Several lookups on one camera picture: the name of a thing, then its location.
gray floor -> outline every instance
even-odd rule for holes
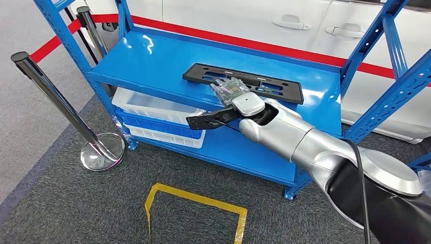
[[[13,53],[32,53],[54,36],[39,9],[32,0],[2,1],[0,19],[1,203],[68,122],[10,61]],[[110,35],[106,41],[108,46],[114,45],[115,35]],[[93,91],[62,46],[39,66],[78,111],[93,96]]]
[[[115,132],[96,99],[82,114],[96,132]],[[362,231],[342,219],[315,184],[288,201],[279,184],[144,143],[113,170],[94,173],[78,161],[80,135],[59,139],[66,143],[57,156],[24,178],[34,181],[28,191],[15,190],[0,205],[1,243],[149,243],[143,203],[157,182],[246,208],[243,243],[363,243]],[[424,153],[423,145],[377,134],[361,145],[403,161]],[[20,201],[5,206],[11,198]],[[237,221],[236,214],[157,193],[152,243],[233,243]]]

shelf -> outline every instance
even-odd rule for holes
[[[231,123],[238,127],[238,121]],[[228,127],[207,130],[202,148],[192,148],[133,136],[139,141],[163,147],[230,169],[283,185],[293,186],[296,165],[256,144]]]
[[[194,63],[300,82],[304,104],[282,103],[316,128],[341,135],[340,75],[330,66],[134,27],[89,76],[208,111],[222,108],[208,85],[182,80]]]
[[[341,134],[337,69],[222,43],[135,27],[89,72],[95,81],[214,111],[222,105],[209,85],[182,79],[194,63],[301,83],[304,104],[282,102],[318,129]],[[200,149],[133,138],[194,158],[294,186],[295,164],[229,128],[208,130]]]

stanchion base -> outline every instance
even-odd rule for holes
[[[81,162],[85,168],[91,171],[106,171],[112,169],[120,163],[125,154],[125,143],[121,136],[114,133],[103,133],[97,135],[99,141],[116,157],[118,160],[112,161],[100,155],[88,142],[81,150]]]

carpet floor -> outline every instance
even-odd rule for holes
[[[116,132],[97,99],[83,114],[97,133]],[[157,182],[246,208],[242,243],[363,243],[362,230],[315,184],[288,201],[282,185],[144,143],[111,171],[95,173],[79,162],[84,139],[72,133],[63,140],[51,161],[35,166],[33,180],[24,179],[25,191],[16,189],[0,206],[1,243],[149,243],[143,203]],[[430,148],[377,134],[361,146],[405,162]],[[151,243],[233,243],[237,223],[238,214],[158,192]]]

plastic storage bin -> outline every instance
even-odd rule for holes
[[[172,123],[160,119],[125,113],[120,108],[117,108],[116,113],[123,118],[124,123],[127,126],[134,126],[137,128],[164,132],[191,139],[200,139],[202,135],[202,131],[190,130],[189,126],[183,124]]]
[[[112,104],[134,136],[201,148],[205,131],[189,128],[186,117],[204,111],[168,100],[118,88]]]
[[[186,116],[205,110],[174,103],[161,98],[137,93],[121,87],[117,88],[112,104],[120,107],[126,113],[161,119],[173,123],[188,125]]]
[[[148,130],[140,127],[129,126],[127,124],[124,124],[124,125],[127,128],[129,128],[130,134],[134,136],[140,136],[148,139],[164,141],[164,142],[169,142],[173,144],[189,146],[194,148],[201,148],[203,139],[205,137],[205,131],[202,131],[201,137],[199,139],[193,139],[193,138],[184,137],[184,136],[176,136],[176,135],[172,135],[172,134],[168,134],[160,131],[153,131],[153,130]]]

